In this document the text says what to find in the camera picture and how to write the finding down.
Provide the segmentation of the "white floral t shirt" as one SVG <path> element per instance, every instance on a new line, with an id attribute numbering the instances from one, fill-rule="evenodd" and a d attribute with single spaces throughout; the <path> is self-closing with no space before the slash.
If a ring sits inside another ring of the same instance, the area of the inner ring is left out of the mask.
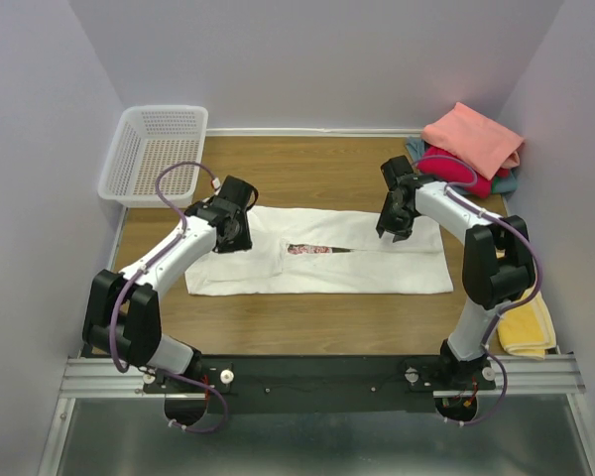
<path id="1" fill-rule="evenodd" d="M 376 231 L 378 214 L 255 206 L 248 214 L 253 247 L 210 253 L 185 273 L 189 294 L 450 293 L 438 224 L 415 220 L 412 236 L 395 241 Z"/>

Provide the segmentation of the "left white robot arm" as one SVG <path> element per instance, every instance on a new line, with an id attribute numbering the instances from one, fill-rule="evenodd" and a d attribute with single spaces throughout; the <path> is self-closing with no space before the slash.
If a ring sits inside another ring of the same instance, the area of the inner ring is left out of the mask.
<path id="1" fill-rule="evenodd" d="M 258 190 L 228 176 L 218 192 L 178 213 L 178 224 L 155 248 L 120 272 L 100 271 L 93 279 L 82 340 L 129 366 L 166 372 L 180 392 L 192 390 L 202 373 L 202 354 L 162 331 L 161 299 L 200 258 L 249 251 L 247 213 Z"/>

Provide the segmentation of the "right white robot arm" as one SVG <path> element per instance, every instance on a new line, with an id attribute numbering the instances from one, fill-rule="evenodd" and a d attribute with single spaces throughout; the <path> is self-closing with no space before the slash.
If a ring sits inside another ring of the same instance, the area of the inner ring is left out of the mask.
<path id="1" fill-rule="evenodd" d="M 454 330 L 435 358 L 416 371 L 436 387 L 456 389 L 482 379 L 486 350 L 503 314 L 520 305 L 536 284 L 526 222 L 502 217 L 456 193 L 433 175 L 419 175 L 404 156 L 381 164 L 388 192 L 376 231 L 408 240 L 421 218 L 437 222 L 463 245 L 461 281 L 467 299 Z"/>

